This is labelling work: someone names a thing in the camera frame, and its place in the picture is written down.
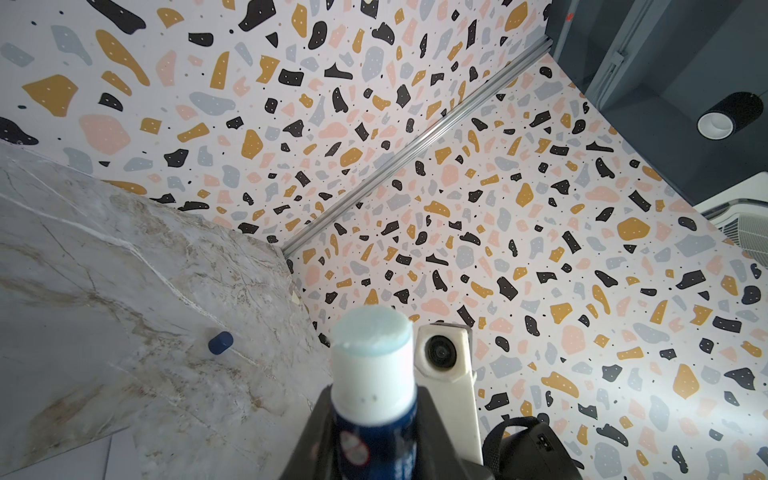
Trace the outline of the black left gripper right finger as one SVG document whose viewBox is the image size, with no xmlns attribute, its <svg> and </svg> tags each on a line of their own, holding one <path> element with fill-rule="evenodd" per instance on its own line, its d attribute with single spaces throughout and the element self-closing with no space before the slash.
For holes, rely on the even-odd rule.
<svg viewBox="0 0 768 480">
<path fill-rule="evenodd" d="M 484 466 L 462 459 L 454 448 L 428 389 L 417 387 L 417 457 L 414 479 L 493 479 Z"/>
</svg>

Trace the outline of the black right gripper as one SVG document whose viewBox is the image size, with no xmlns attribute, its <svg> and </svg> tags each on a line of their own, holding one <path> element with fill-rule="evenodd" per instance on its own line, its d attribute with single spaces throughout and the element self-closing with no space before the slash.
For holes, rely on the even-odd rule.
<svg viewBox="0 0 768 480">
<path fill-rule="evenodd" d="M 555 432 L 535 417 L 497 424 L 483 441 L 482 459 L 495 479 L 582 479 Z"/>
</svg>

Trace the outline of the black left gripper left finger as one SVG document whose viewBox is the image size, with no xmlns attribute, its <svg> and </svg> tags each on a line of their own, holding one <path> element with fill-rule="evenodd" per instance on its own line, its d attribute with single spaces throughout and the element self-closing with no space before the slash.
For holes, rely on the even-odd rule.
<svg viewBox="0 0 768 480">
<path fill-rule="evenodd" d="M 336 478 L 335 425 L 331 386 L 320 393 L 280 480 L 331 480 Z"/>
</svg>

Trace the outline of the blue glue stick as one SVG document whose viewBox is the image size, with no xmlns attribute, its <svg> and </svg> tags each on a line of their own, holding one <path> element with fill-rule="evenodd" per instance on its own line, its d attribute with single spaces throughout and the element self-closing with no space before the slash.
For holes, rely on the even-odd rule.
<svg viewBox="0 0 768 480">
<path fill-rule="evenodd" d="M 344 479 L 411 479 L 417 387 L 411 322 L 383 305 L 345 314 L 331 329 L 335 452 Z"/>
</svg>

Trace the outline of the dark blue glue cap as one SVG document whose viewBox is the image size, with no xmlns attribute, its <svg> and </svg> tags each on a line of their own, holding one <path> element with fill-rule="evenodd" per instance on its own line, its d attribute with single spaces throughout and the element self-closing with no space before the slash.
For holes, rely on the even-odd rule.
<svg viewBox="0 0 768 480">
<path fill-rule="evenodd" d="M 234 337 L 228 331 L 222 331 L 208 341 L 207 347 L 211 354 L 221 355 L 233 346 Z"/>
</svg>

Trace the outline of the lavender envelope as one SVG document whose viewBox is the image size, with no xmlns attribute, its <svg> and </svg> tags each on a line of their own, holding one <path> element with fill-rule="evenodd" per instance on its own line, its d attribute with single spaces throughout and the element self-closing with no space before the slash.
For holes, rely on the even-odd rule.
<svg viewBox="0 0 768 480">
<path fill-rule="evenodd" d="M 139 455 L 130 429 L 2 476 L 2 479 L 141 478 Z"/>
</svg>

